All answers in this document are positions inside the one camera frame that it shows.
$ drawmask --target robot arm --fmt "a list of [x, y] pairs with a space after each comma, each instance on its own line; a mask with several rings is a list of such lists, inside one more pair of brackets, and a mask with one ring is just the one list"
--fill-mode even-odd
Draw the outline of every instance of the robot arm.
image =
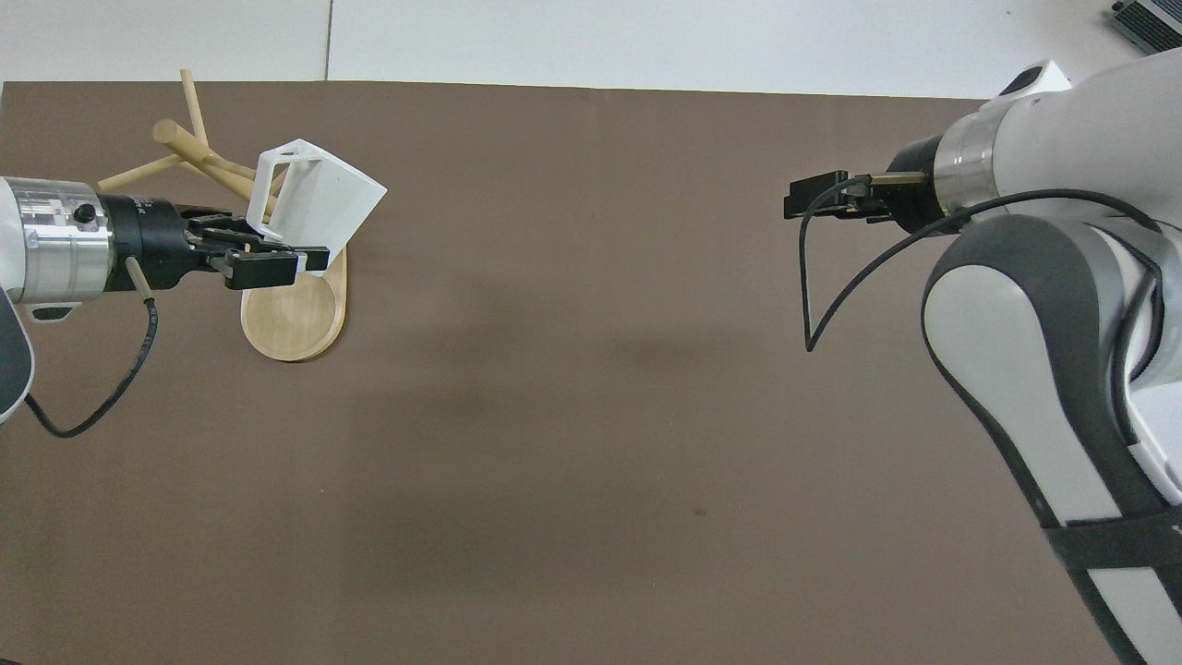
[[[812, 201], [820, 214], [960, 233], [924, 292], [931, 358], [1113, 651], [1150, 665], [1182, 654], [1182, 432], [1134, 403], [1182, 380], [1180, 103], [1182, 50], [1074, 89], [1044, 63], [904, 148], [888, 172], [845, 193], [832, 187], [842, 171], [798, 181], [785, 201], [786, 216]], [[1013, 200], [1032, 190], [1044, 195]], [[1147, 216], [1060, 197], [1080, 190]]]
[[25, 304], [34, 320], [60, 320], [103, 292], [171, 288], [194, 270], [219, 272], [234, 289], [288, 285], [299, 272], [325, 269], [385, 194], [298, 139], [260, 155], [254, 184], [261, 195], [252, 203], [267, 198], [278, 164], [287, 164], [287, 177], [268, 220], [261, 204], [240, 217], [96, 194], [80, 182], [0, 177], [0, 423], [25, 399], [34, 370], [14, 304]]

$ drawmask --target wooden rod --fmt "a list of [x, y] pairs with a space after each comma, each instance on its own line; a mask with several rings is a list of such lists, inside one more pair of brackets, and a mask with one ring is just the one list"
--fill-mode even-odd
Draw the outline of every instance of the wooden rod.
[[284, 185], [284, 178], [285, 177], [287, 177], [287, 169], [286, 168], [284, 170], [279, 171], [279, 175], [277, 175], [271, 181], [271, 195], [272, 196], [274, 196], [275, 194], [279, 193], [279, 188]]
[[[217, 182], [222, 187], [229, 189], [235, 195], [238, 195], [243, 201], [251, 200], [251, 193], [254, 189], [254, 182], [242, 177], [236, 172], [230, 172], [216, 168], [209, 163], [206, 163], [207, 157], [221, 158], [221, 155], [214, 152], [208, 145], [202, 144], [197, 141], [197, 137], [189, 133], [175, 120], [162, 119], [151, 128], [151, 137], [162, 145], [167, 145], [169, 150], [176, 152], [182, 159], [195, 165], [197, 170], [208, 175], [214, 182]], [[271, 214], [275, 206], [275, 197], [267, 196], [266, 214]]]
[[222, 170], [228, 170], [230, 172], [236, 172], [242, 177], [254, 181], [254, 169], [245, 167], [239, 163], [234, 163], [227, 158], [219, 157], [217, 155], [209, 155], [206, 157], [204, 162], [214, 168], [220, 168]]
[[193, 84], [193, 72], [181, 70], [181, 87], [184, 89], [184, 102], [189, 105], [189, 118], [193, 120], [193, 133], [202, 145], [209, 144], [206, 136], [206, 120], [201, 117], [201, 104], [197, 103], [197, 86]]
[[105, 180], [99, 180], [98, 190], [111, 191], [112, 189], [125, 187], [139, 178], [157, 174], [162, 170], [165, 170], [170, 167], [175, 167], [176, 164], [180, 163], [184, 163], [184, 159], [182, 159], [176, 155], [169, 155], [167, 157], [158, 158], [154, 162], [148, 162], [143, 165], [138, 165], [136, 168], [128, 169], [123, 172], [112, 175], [111, 177], [108, 177]]

